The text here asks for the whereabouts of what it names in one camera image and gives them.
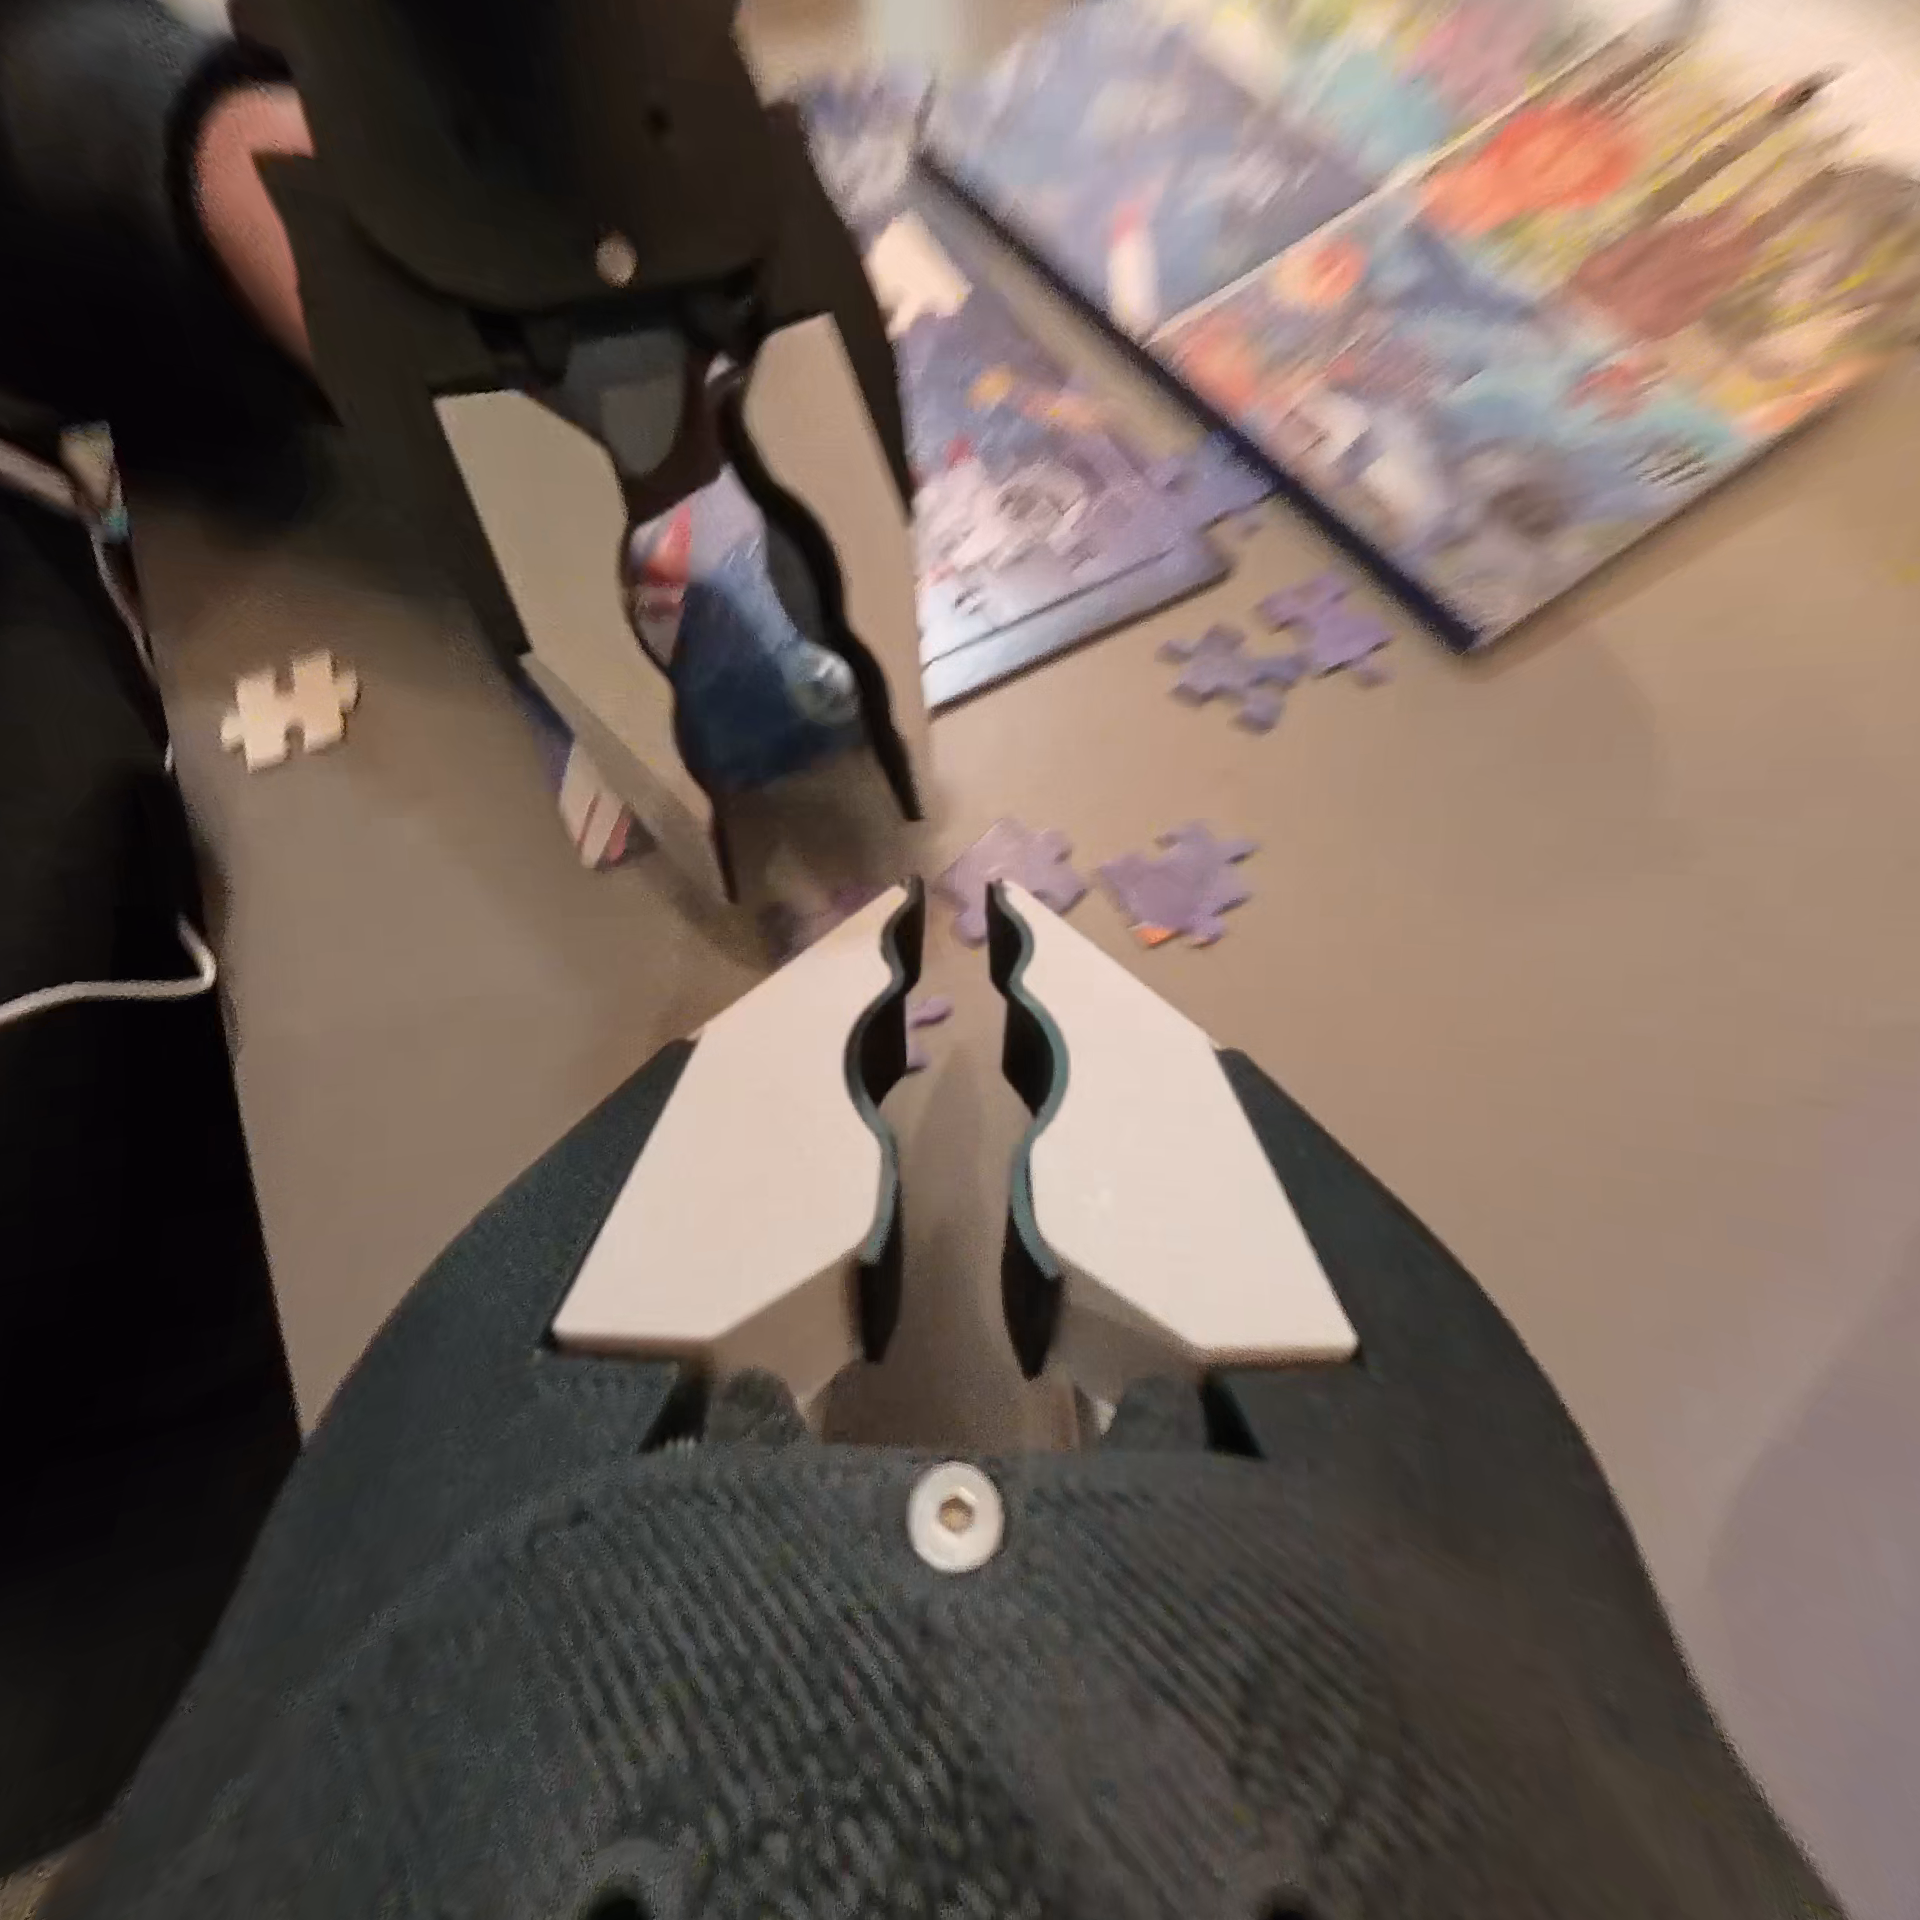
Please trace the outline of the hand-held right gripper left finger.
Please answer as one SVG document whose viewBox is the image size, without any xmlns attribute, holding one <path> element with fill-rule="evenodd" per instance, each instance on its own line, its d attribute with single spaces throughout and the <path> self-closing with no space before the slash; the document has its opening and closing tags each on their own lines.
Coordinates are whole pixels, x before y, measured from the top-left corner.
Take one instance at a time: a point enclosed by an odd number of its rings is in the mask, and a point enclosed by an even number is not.
<svg viewBox="0 0 1920 1920">
<path fill-rule="evenodd" d="M 706 1021 L 557 1306 L 562 1352 L 784 1388 L 886 1357 L 906 1223 L 882 1102 L 921 956 L 907 880 Z"/>
</svg>

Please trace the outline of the white puzzle piece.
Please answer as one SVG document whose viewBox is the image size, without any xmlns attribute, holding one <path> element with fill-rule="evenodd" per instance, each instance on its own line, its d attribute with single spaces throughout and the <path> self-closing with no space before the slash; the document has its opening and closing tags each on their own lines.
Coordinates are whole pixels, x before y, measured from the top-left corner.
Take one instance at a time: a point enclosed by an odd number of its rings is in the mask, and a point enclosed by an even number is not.
<svg viewBox="0 0 1920 1920">
<path fill-rule="evenodd" d="M 347 737 L 360 692 L 356 670 L 331 650 L 236 676 L 219 729 L 221 749 L 250 774 L 275 769 L 294 755 L 324 755 Z"/>
</svg>

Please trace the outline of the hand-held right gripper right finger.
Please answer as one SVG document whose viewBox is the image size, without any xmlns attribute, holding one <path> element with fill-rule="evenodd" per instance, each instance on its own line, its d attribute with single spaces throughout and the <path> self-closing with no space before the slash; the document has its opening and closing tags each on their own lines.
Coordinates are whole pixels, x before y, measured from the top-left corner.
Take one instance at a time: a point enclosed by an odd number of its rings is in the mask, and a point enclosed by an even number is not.
<svg viewBox="0 0 1920 1920">
<path fill-rule="evenodd" d="M 1008 1162 L 1002 1326 L 1091 1403 L 1357 1360 L 1357 1329 L 1212 1035 L 1032 891 L 987 891 Z"/>
</svg>

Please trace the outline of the purple puzzle piece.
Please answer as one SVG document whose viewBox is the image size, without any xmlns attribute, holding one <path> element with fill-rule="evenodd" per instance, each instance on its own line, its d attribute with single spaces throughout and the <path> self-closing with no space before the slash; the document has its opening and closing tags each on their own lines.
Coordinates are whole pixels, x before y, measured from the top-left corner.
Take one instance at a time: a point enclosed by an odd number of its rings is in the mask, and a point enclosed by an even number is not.
<svg viewBox="0 0 1920 1920">
<path fill-rule="evenodd" d="M 766 945 L 774 967 L 784 967 L 803 949 L 817 945 L 840 924 L 860 914 L 882 886 L 841 882 L 832 886 L 823 901 L 774 900 L 757 910 L 757 932 Z M 949 998 L 907 998 L 906 1002 L 906 1068 L 921 1071 L 927 1066 L 923 1035 L 941 1027 L 952 1017 Z"/>
</svg>

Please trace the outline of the person's black jacket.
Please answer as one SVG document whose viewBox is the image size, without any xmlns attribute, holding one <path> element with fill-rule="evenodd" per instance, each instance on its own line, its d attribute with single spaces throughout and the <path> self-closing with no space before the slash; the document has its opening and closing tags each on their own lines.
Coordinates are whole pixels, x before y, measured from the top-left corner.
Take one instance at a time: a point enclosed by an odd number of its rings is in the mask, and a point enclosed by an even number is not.
<svg viewBox="0 0 1920 1920">
<path fill-rule="evenodd" d="M 4 1874 L 120 1801 L 299 1452 L 114 448 L 4 397 Z"/>
</svg>

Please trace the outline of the person's left hand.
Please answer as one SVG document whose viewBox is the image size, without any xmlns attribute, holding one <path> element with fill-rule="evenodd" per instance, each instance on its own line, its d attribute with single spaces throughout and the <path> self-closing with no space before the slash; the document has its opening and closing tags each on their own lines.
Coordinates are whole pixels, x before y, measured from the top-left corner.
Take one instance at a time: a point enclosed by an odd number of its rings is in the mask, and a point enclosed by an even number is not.
<svg viewBox="0 0 1920 1920">
<path fill-rule="evenodd" d="M 261 177 L 271 158 L 312 158 L 299 96 L 286 82 L 228 87 L 187 150 L 187 199 L 219 276 L 251 325 L 302 375 L 316 371 L 294 241 Z"/>
</svg>

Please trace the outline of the person's left forearm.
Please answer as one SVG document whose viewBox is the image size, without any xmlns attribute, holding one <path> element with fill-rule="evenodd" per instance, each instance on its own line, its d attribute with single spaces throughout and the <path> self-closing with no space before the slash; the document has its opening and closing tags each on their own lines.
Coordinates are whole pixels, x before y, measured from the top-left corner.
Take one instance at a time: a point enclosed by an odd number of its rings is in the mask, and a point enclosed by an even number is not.
<svg viewBox="0 0 1920 1920">
<path fill-rule="evenodd" d="M 271 52 L 164 3 L 4 3 L 4 390 L 137 457 L 299 418 L 201 223 L 197 150 Z"/>
</svg>

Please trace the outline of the space jigsaw puzzle board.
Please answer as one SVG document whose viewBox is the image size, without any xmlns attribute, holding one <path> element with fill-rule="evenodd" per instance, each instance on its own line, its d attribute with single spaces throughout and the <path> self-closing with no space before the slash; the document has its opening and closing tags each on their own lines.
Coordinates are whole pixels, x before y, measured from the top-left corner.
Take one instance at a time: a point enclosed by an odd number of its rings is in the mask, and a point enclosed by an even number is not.
<svg viewBox="0 0 1920 1920">
<path fill-rule="evenodd" d="M 778 101 L 774 120 L 817 232 L 803 264 L 847 295 L 860 248 L 872 295 L 853 318 L 888 329 L 879 368 L 894 378 L 886 396 L 899 397 L 910 478 L 927 723 L 1212 586 L 1222 561 L 1203 535 L 1203 468 L 1176 463 L 1180 480 L 1159 480 L 979 272 L 964 223 L 923 194 L 919 110 L 886 82 L 828 82 Z M 598 331 L 570 345 L 563 375 L 536 397 L 596 439 L 623 485 L 642 478 L 659 492 L 661 468 L 713 468 L 675 509 L 626 517 L 620 578 L 733 862 L 729 821 L 746 796 L 872 758 L 846 670 L 783 611 L 763 517 L 718 445 L 715 378 L 729 368 L 715 356 L 706 396 L 661 426 L 665 375 L 693 371 L 690 354 L 659 331 Z M 523 662 L 521 676 L 541 699 Z M 846 814 L 893 799 L 879 769 L 836 781 Z M 575 741 L 563 812 L 589 868 L 642 832 Z"/>
</svg>

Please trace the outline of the group of loose puzzle pieces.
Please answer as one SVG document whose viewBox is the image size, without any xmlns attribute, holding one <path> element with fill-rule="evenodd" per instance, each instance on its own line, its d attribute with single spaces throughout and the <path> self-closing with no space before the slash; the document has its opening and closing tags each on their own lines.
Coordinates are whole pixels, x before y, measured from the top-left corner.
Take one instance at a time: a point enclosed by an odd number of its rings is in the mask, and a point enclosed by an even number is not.
<svg viewBox="0 0 1920 1920">
<path fill-rule="evenodd" d="M 1222 621 L 1159 643 L 1157 656 L 1173 672 L 1171 697 L 1189 709 L 1218 708 L 1238 732 L 1266 734 L 1299 684 L 1335 676 L 1352 676 L 1360 684 L 1385 677 L 1392 630 L 1378 611 L 1357 602 L 1352 584 L 1335 569 L 1266 592 L 1255 621 L 1266 638 L 1262 647 L 1247 627 Z M 1214 945 L 1227 934 L 1227 914 L 1249 901 L 1238 870 L 1253 854 L 1255 842 L 1247 836 L 1180 824 L 1148 848 L 1100 862 L 1089 876 L 1062 829 L 1002 817 L 935 874 L 933 891 L 964 945 L 987 944 L 991 891 L 1008 882 L 1056 914 L 1069 914 L 1100 886 L 1138 945 Z"/>
</svg>

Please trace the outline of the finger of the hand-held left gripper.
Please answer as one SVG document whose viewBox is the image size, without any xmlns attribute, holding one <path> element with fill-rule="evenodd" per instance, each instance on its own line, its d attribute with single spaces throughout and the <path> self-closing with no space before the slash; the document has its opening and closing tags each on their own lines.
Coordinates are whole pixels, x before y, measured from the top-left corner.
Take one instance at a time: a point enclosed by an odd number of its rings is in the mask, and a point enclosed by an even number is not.
<svg viewBox="0 0 1920 1920">
<path fill-rule="evenodd" d="M 766 526 L 788 621 L 850 682 L 901 821 L 923 821 L 923 682 L 910 504 L 832 318 L 778 329 L 715 378 L 715 429 Z"/>
<path fill-rule="evenodd" d="M 653 848 L 733 904 L 726 829 L 680 758 L 671 677 L 630 621 L 630 525 L 604 448 L 515 390 L 437 397 L 434 418 L 528 638 L 528 677 Z"/>
</svg>

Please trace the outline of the illustrated puzzle box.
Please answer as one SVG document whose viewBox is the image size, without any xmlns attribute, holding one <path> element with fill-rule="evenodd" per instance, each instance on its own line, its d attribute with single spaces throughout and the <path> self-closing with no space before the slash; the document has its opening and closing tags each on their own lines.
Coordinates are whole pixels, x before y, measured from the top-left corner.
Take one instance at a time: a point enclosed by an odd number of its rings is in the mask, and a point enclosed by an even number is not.
<svg viewBox="0 0 1920 1920">
<path fill-rule="evenodd" d="M 1918 341 L 1918 177 L 1698 3 L 1072 3 L 921 158 L 1452 653 Z"/>
</svg>

